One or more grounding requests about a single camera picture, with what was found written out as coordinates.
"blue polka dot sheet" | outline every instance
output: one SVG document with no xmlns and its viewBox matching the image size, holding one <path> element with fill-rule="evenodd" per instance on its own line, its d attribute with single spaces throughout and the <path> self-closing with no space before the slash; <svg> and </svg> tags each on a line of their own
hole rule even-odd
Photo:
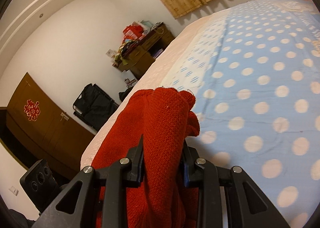
<svg viewBox="0 0 320 228">
<path fill-rule="evenodd" d="M 292 228 L 320 202 L 320 14 L 311 0 L 256 0 L 215 13 L 162 82 L 196 95 L 217 166 L 241 166 Z"/>
</svg>

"light switch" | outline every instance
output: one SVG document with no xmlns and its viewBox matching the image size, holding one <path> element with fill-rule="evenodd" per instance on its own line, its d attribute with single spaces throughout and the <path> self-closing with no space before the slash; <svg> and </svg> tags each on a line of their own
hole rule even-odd
<svg viewBox="0 0 320 228">
<path fill-rule="evenodd" d="M 9 190 L 10 190 L 15 196 L 17 196 L 17 194 L 18 194 L 18 192 L 19 192 L 19 190 L 16 189 L 14 186 L 10 187 Z"/>
</svg>

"folded red fabric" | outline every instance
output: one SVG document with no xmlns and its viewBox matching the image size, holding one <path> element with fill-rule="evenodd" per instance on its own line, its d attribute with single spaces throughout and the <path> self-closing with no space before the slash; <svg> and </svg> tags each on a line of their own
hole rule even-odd
<svg viewBox="0 0 320 228">
<path fill-rule="evenodd" d="M 200 131 L 194 103 L 193 94 L 173 88 L 137 91 L 99 148 L 95 169 L 125 157 L 143 134 L 145 177 L 140 188 L 127 189 L 129 228 L 196 227 L 197 189 L 184 188 L 178 174 L 184 138 Z"/>
</svg>

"triangular cutout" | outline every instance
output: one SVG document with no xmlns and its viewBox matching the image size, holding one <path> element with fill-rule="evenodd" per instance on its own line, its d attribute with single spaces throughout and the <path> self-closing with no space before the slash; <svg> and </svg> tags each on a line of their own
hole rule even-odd
<svg viewBox="0 0 320 228">
<path fill-rule="evenodd" d="M 73 187 L 70 188 L 68 193 L 57 204 L 56 209 L 67 214 L 73 214 L 76 209 L 76 204 L 82 187 L 82 182 L 76 182 Z"/>
<path fill-rule="evenodd" d="M 245 195 L 247 197 L 247 202 L 249 206 L 250 213 L 252 215 L 261 213 L 267 210 L 267 205 L 262 201 L 260 196 L 255 192 L 255 190 L 250 186 L 249 183 L 242 183 Z"/>
</svg>

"brown wooden door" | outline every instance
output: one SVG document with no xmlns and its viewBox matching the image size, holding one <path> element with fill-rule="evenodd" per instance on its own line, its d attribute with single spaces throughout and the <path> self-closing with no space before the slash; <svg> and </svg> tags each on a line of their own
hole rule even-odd
<svg viewBox="0 0 320 228">
<path fill-rule="evenodd" d="M 15 123 L 7 123 L 8 128 L 37 158 L 47 157 L 49 166 L 51 162 L 64 176 L 66 170 L 61 166 L 67 166 L 68 178 L 80 170 L 81 156 L 94 135 L 63 112 L 28 73 L 14 92 L 7 113 Z"/>
</svg>

